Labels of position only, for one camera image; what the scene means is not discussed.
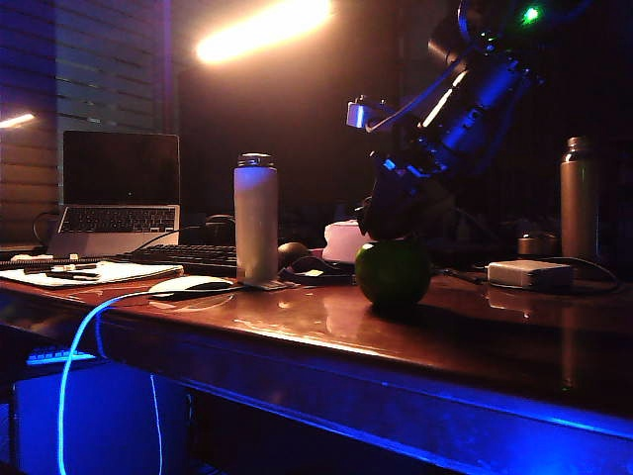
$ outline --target power adapter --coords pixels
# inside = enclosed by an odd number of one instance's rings
[[[533,290],[570,287],[574,281],[574,268],[539,260],[491,262],[488,280],[493,285]]]

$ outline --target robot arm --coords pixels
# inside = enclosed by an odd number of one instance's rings
[[[519,99],[541,82],[532,67],[535,55],[552,30],[588,3],[462,0],[457,18],[444,22],[429,42],[429,51],[448,63],[429,88],[398,111],[365,97],[349,103],[347,125],[367,133],[398,131],[404,143],[388,155],[372,153],[376,181],[360,210],[363,233],[375,239],[410,233],[425,213],[447,199],[435,177],[450,179],[487,168]],[[417,117],[414,110],[449,77],[450,86],[435,106]]]

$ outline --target charger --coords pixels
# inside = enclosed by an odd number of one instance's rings
[[[571,287],[574,268],[539,260],[507,260],[488,265],[488,280],[493,285],[522,289]]]

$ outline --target white computer mouse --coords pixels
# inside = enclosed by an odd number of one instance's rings
[[[232,282],[220,277],[212,277],[210,275],[183,275],[182,277],[175,277],[173,279],[163,280],[158,282],[149,288],[148,292],[165,292],[164,294],[156,294],[153,297],[167,298],[173,296],[175,293],[181,293],[186,295],[186,290],[221,290],[226,289],[232,285]]]

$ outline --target silver laptop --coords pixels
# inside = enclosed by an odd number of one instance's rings
[[[66,131],[62,183],[55,257],[116,255],[178,230],[177,136]],[[151,245],[173,243],[177,233]]]

